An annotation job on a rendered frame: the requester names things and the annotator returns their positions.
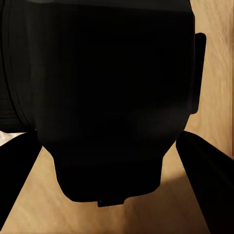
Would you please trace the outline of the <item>digital camera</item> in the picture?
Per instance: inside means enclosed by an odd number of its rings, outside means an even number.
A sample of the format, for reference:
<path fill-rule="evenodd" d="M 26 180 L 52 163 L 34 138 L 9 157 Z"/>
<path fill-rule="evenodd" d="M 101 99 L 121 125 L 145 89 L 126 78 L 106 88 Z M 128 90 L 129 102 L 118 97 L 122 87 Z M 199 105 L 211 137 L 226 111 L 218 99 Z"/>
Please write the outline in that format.
<path fill-rule="evenodd" d="M 154 192 L 206 39 L 190 0 L 0 0 L 0 131 L 36 130 L 74 202 Z"/>

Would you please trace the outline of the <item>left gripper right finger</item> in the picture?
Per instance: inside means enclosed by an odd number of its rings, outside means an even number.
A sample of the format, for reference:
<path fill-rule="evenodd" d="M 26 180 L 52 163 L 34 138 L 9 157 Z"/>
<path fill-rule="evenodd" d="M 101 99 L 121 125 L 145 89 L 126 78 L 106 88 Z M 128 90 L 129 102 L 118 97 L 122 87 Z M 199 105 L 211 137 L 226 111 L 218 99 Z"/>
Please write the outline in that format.
<path fill-rule="evenodd" d="M 176 149 L 211 234 L 234 234 L 234 160 L 183 131 Z"/>

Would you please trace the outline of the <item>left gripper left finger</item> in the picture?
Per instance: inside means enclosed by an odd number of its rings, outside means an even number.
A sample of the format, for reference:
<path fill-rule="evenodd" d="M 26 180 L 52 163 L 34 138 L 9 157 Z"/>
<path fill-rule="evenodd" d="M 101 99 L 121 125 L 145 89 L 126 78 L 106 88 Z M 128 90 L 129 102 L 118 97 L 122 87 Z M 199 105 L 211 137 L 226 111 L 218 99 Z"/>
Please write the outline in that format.
<path fill-rule="evenodd" d="M 36 130 L 0 146 L 0 232 L 41 149 Z"/>

